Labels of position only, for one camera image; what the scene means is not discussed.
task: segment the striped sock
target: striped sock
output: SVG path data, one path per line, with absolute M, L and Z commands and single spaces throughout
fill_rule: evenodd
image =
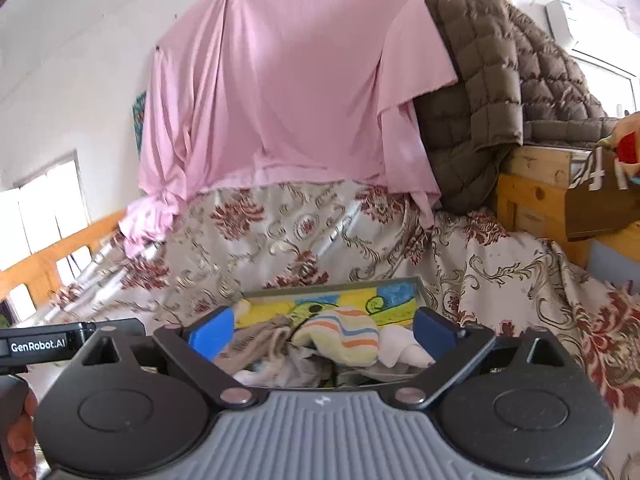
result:
M 308 346 L 347 366 L 370 366 L 378 358 L 378 329 L 363 311 L 339 306 L 305 322 L 293 335 L 295 346 Z

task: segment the gray ribbed surface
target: gray ribbed surface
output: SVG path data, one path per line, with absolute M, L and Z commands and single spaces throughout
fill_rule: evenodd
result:
M 145 480 L 499 480 L 453 451 L 422 413 L 375 392 L 273 392 L 227 412 L 189 456 Z M 601 480 L 591 470 L 562 477 Z M 76 480 L 53 472 L 48 480 Z

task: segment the silver screw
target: silver screw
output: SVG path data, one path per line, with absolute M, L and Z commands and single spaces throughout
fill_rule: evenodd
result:
M 246 404 L 251 397 L 251 392 L 246 388 L 227 388 L 220 394 L 220 399 L 227 404 Z
M 427 399 L 427 394 L 419 388 L 400 388 L 396 391 L 396 400 L 403 404 L 415 406 Z

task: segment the crumpled pink fabric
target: crumpled pink fabric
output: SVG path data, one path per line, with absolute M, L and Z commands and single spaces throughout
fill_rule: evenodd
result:
M 412 98 L 455 80 L 423 0 L 202 0 L 156 48 L 127 255 L 221 187 L 380 184 L 431 226 Z

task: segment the floral bedspread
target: floral bedspread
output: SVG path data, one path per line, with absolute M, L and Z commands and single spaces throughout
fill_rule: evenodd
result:
M 30 323 L 135 316 L 151 332 L 191 324 L 239 290 L 411 275 L 430 306 L 456 322 L 507 335 L 553 330 L 614 410 L 603 474 L 640 479 L 640 296 L 593 279 L 549 240 L 506 232 L 486 212 L 440 212 L 426 233 L 410 198 L 381 187 L 217 190 L 136 259 L 111 240 Z M 40 365 L 26 378 L 42 394 L 59 370 Z

